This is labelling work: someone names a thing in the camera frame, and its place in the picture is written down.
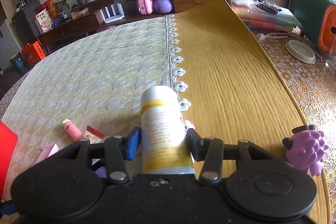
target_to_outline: wooden drawer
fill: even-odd
[[[98,27],[99,23],[95,14],[91,14],[61,26],[65,36],[72,35],[78,32],[86,31],[87,29]]]
[[[183,12],[205,4],[210,0],[173,0],[175,13]]]
[[[41,45],[48,45],[56,40],[59,40],[64,37],[64,34],[60,27],[50,30],[39,36],[39,41]]]

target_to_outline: lace trim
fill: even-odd
[[[191,102],[189,102],[186,98],[180,98],[179,93],[184,92],[188,85],[183,81],[178,81],[177,78],[181,77],[185,74],[185,70],[181,67],[177,67],[177,64],[180,64],[183,61],[183,58],[179,55],[175,55],[179,53],[182,49],[175,46],[177,45],[180,40],[177,39],[179,33],[177,32],[177,27],[174,14],[166,16],[166,23],[167,23],[167,38],[168,38],[168,58],[169,58],[169,73],[171,75],[171,82],[170,87],[176,92],[178,102],[180,104],[180,111],[184,112],[189,109],[191,106]],[[184,121],[185,132],[189,128],[195,129],[195,126],[188,120]]]

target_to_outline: white router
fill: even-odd
[[[116,14],[116,11],[115,11],[115,9],[113,7],[113,4],[111,4],[113,16],[110,15],[108,7],[107,6],[105,7],[105,11],[106,11],[106,14],[107,14],[108,18],[105,18],[103,10],[102,9],[100,10],[101,17],[103,18],[103,21],[106,24],[114,22],[114,21],[121,20],[121,19],[123,19],[125,17],[124,10],[123,10],[123,8],[122,8],[122,6],[121,6],[120,3],[117,3],[117,7],[118,7],[118,10],[119,10],[119,13],[120,13],[119,15]]]

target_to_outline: green plant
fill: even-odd
[[[58,13],[61,13],[63,11],[63,7],[68,7],[68,10],[70,10],[69,4],[67,4],[67,0],[56,0],[55,6],[57,7]]]

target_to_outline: blue trash can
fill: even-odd
[[[22,69],[23,66],[25,65],[25,61],[24,59],[22,58],[22,55],[20,52],[17,52],[16,54],[14,54],[12,56],[12,58],[9,60],[15,68],[17,69]]]

